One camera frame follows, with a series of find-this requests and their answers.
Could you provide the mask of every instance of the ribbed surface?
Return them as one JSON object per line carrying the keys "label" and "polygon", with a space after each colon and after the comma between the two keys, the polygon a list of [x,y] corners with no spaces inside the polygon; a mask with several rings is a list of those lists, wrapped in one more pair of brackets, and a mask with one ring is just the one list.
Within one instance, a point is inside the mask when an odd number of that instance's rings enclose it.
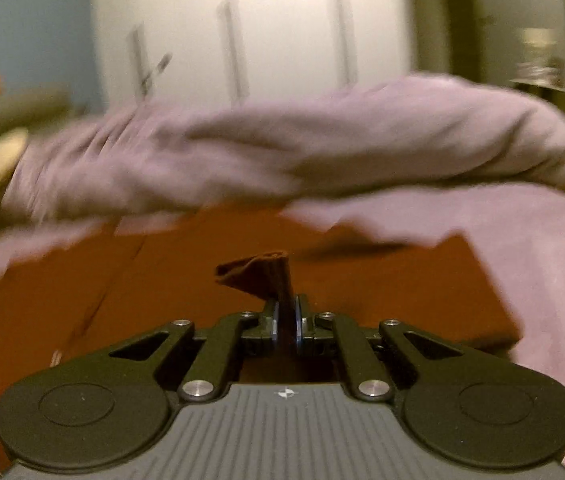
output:
{"label": "ribbed surface", "polygon": [[[22,466],[10,480],[66,479]],[[132,462],[80,480],[565,480],[559,466],[512,475],[467,470],[414,443],[380,404],[337,384],[235,385],[218,402],[182,410],[165,437]]]}

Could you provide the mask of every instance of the pink bedsheet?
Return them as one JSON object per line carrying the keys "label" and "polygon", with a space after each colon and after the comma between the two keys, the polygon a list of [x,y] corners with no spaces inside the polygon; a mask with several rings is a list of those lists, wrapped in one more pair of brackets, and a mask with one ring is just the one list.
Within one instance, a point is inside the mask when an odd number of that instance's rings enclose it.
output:
{"label": "pink bedsheet", "polygon": [[[300,200],[284,213],[328,228],[355,218],[381,240],[435,244],[464,232],[523,325],[515,360],[565,384],[565,195],[534,184],[455,189],[406,186],[344,200]],[[123,221],[120,232],[160,229],[177,215]],[[0,234],[0,275],[14,258],[43,254],[99,221],[43,224]]]}

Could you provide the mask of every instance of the orange-brown fabric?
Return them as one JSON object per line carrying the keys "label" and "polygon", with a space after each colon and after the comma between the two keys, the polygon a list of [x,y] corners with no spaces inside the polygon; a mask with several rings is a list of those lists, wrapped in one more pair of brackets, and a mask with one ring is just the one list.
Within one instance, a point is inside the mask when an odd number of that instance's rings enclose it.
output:
{"label": "orange-brown fabric", "polygon": [[[62,361],[187,318],[199,328],[262,300],[217,284],[219,264],[285,251],[314,311],[364,326],[397,317],[445,338],[511,345],[520,333],[460,236],[440,246],[375,246],[355,229],[322,234],[273,209],[217,209],[167,232],[102,232],[12,267],[0,280],[0,394]],[[6,457],[0,448],[0,468]]]}

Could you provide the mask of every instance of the screw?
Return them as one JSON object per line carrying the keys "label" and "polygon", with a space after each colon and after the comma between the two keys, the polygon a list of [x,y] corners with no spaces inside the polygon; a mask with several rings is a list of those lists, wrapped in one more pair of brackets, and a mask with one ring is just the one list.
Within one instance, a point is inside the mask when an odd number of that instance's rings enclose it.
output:
{"label": "screw", "polygon": [[391,391],[391,386],[389,386],[385,381],[378,381],[372,379],[371,381],[364,381],[358,385],[358,391],[367,397],[381,397],[387,395]]}
{"label": "screw", "polygon": [[204,397],[213,391],[213,384],[209,381],[189,381],[182,387],[182,391],[192,397]]}

